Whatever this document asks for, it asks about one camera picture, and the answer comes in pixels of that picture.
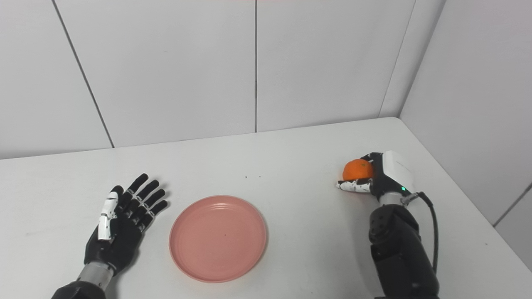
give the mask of pink plate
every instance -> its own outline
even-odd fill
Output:
[[[211,196],[186,208],[170,232],[170,253],[186,275],[221,283],[244,275],[259,261],[266,226],[247,201]]]

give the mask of black cable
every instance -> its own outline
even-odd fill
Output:
[[[420,199],[422,199],[427,206],[429,206],[430,214],[432,214],[433,217],[433,227],[434,227],[434,255],[433,255],[433,270],[434,274],[436,274],[436,270],[438,269],[438,248],[439,248],[439,233],[438,233],[438,220],[436,219],[436,211],[434,210],[434,205],[432,204],[432,201],[425,195],[424,192],[418,192],[418,196]]]

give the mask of white table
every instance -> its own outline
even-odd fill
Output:
[[[373,298],[382,295],[369,252],[369,195],[335,188],[344,164],[372,151],[410,160],[434,202],[443,298],[530,298],[532,273],[398,119],[376,119],[229,137],[0,160],[0,290],[49,298],[82,269],[104,197],[142,172],[169,191],[169,208],[147,231],[113,298]],[[222,284],[193,280],[173,264],[170,228],[203,197],[228,194],[257,207],[268,226],[264,256]],[[432,256],[422,201],[410,210]]]

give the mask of robotic hand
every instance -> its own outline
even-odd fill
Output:
[[[52,299],[105,299],[105,288],[113,278],[133,261],[144,231],[155,216],[168,206],[159,201],[163,189],[148,195],[159,186],[157,180],[138,189],[148,181],[143,173],[126,192],[115,186],[104,202],[99,224],[85,248],[85,267],[78,279],[59,288]]]
[[[386,295],[381,298],[438,299],[438,223],[432,202],[423,192],[413,192],[411,168],[396,152],[370,153],[361,159],[365,161],[360,165],[371,163],[370,171],[359,168],[354,172],[358,178],[344,176],[347,180],[338,181],[336,187],[371,193],[381,204],[371,213],[369,231],[371,257]],[[421,244],[419,225],[407,210],[408,204],[417,197],[427,203],[433,216],[432,265]]]

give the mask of cable connector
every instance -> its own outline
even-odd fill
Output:
[[[408,206],[408,204],[410,204],[414,199],[418,198],[419,197],[419,194],[418,193],[412,193],[408,196],[405,196],[401,199],[401,203],[404,205],[404,206]]]

